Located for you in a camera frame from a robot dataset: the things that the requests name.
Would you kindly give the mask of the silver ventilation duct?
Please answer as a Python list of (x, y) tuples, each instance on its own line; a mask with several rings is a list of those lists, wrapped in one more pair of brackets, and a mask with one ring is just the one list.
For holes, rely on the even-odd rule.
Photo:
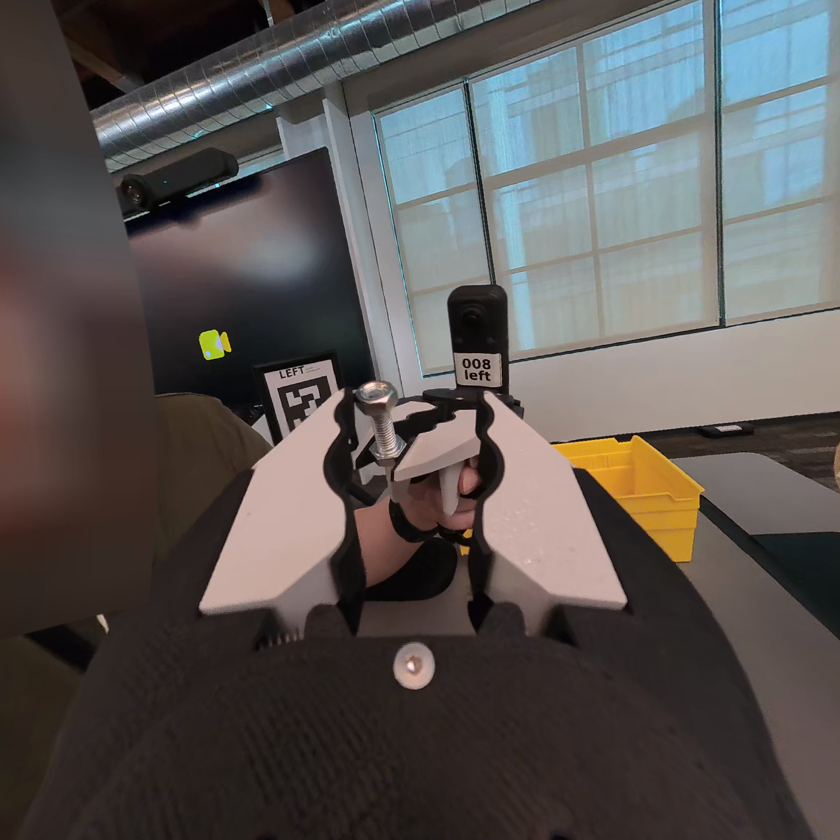
[(91, 112), (110, 174), (534, 5), (323, 2)]

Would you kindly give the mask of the person's left hand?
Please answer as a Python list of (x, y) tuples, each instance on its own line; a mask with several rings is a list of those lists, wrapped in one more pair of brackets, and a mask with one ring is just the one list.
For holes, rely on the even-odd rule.
[(459, 465), (455, 511), (447, 513), (438, 473), (411, 481), (403, 498), (379, 499), (354, 512), (366, 583), (378, 585), (392, 578), (440, 529), (464, 532), (474, 526), (481, 487), (478, 457)]

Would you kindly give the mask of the framed marker sign on stand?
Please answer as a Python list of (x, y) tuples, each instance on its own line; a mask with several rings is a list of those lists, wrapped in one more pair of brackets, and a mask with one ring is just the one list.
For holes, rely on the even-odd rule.
[(344, 388), (335, 350), (253, 368), (270, 440), (278, 445)]

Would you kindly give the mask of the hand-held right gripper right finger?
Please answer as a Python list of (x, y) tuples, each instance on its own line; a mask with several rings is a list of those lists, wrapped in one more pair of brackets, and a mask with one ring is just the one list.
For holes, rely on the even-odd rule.
[(476, 405), (479, 495), (469, 540), (469, 620), (519, 609), (541, 635), (558, 606), (620, 611), (627, 596), (571, 462), (498, 395)]

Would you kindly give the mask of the yellow plastic bin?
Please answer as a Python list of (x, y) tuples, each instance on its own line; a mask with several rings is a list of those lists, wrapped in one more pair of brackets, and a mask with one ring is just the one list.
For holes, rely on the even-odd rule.
[(637, 435), (553, 446), (588, 471), (672, 561), (691, 561), (704, 489), (674, 462)]

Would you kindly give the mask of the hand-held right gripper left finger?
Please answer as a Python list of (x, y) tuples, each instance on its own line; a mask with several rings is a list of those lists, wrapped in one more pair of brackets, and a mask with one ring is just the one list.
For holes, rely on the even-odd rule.
[(349, 493), (358, 443), (354, 395), (336, 392), (257, 462), (199, 611), (267, 610), (301, 636), (310, 611), (336, 606), (352, 635), (366, 589)]

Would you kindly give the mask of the large black screen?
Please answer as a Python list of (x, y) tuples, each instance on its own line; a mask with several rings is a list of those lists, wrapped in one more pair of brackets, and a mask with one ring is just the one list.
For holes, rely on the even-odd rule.
[(125, 225), (156, 395), (259, 403), (254, 368), (335, 352), (374, 373), (326, 148)]

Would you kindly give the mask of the steel hex bolt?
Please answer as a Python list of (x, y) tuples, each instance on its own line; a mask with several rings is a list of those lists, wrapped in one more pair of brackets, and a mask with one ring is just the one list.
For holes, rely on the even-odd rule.
[(393, 384), (387, 381), (369, 381), (353, 393), (361, 413), (365, 415), (373, 432), (373, 439), (382, 447), (398, 435), (393, 421), (393, 410), (398, 403), (398, 394)]

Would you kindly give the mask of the large paned window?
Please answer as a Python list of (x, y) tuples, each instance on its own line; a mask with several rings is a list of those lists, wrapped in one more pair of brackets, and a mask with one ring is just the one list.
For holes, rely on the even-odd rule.
[(838, 308), (838, 2), (672, 2), (372, 115), (418, 371)]

